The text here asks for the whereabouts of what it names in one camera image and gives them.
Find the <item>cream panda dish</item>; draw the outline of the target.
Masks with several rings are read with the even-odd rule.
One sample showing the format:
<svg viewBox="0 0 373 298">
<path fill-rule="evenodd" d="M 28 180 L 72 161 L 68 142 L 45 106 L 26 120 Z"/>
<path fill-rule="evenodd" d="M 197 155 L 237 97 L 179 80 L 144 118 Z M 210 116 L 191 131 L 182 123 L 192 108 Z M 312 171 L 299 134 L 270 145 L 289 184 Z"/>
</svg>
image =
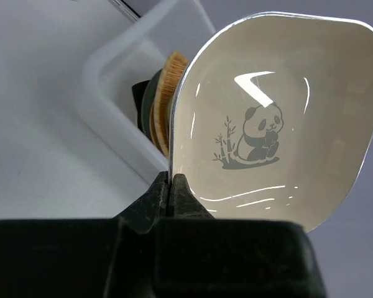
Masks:
<svg viewBox="0 0 373 298">
<path fill-rule="evenodd" d="M 373 27 L 261 12 L 215 33 L 172 103 L 169 176 L 219 219 L 306 231 L 350 193 L 373 136 Z"/>
</svg>

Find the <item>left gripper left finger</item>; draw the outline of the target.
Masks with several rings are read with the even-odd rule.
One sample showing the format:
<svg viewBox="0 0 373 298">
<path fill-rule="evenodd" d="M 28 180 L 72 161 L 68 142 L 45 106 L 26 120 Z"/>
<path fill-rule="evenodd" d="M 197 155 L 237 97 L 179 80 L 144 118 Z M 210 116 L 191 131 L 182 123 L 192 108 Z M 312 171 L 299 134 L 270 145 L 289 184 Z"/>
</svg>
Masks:
<svg viewBox="0 0 373 298">
<path fill-rule="evenodd" d="M 156 219 L 166 214 L 168 204 L 168 171 L 160 172 L 143 195 L 115 216 L 121 228 L 137 234 L 152 230 Z"/>
</svg>

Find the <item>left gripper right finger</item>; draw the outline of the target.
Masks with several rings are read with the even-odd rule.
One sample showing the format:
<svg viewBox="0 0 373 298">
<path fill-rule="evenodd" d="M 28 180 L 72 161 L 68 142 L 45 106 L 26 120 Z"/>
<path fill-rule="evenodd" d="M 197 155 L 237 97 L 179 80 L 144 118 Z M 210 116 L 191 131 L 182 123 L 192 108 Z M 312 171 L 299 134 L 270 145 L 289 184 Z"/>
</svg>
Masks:
<svg viewBox="0 0 373 298">
<path fill-rule="evenodd" d="M 172 178 L 168 197 L 168 216 L 178 219 L 214 219 L 194 197 L 184 174 L 176 174 Z"/>
</svg>

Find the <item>woven bamboo basket plate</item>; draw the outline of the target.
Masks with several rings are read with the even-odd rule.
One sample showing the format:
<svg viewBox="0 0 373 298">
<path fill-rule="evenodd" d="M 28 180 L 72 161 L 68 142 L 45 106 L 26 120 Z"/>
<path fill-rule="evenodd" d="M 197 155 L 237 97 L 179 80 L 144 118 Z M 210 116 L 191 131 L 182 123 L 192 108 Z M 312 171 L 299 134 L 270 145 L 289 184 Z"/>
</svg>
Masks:
<svg viewBox="0 0 373 298">
<path fill-rule="evenodd" d="M 189 59 L 180 52 L 172 52 L 159 71 L 159 80 L 154 88 L 154 100 L 150 108 L 150 134 L 154 145 L 166 159 L 169 156 L 169 124 L 173 95 L 188 63 Z"/>
</svg>

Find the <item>blue-grey round plate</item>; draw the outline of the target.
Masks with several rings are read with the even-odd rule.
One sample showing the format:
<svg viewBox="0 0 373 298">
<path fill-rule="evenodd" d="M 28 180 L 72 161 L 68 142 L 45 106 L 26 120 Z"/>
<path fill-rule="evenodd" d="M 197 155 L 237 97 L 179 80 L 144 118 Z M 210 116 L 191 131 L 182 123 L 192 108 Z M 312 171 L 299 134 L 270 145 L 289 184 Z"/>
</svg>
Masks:
<svg viewBox="0 0 373 298">
<path fill-rule="evenodd" d="M 157 90 L 158 81 L 160 78 L 160 74 L 162 69 L 158 70 L 156 74 L 153 75 L 152 79 L 148 82 L 147 87 L 144 91 L 144 95 L 142 97 L 142 104 L 141 104 L 141 111 L 140 111 L 140 118 L 142 124 L 142 131 L 144 135 L 151 141 L 152 137 L 150 134 L 150 110 L 152 108 L 153 101 L 155 99 L 155 94 Z"/>
</svg>

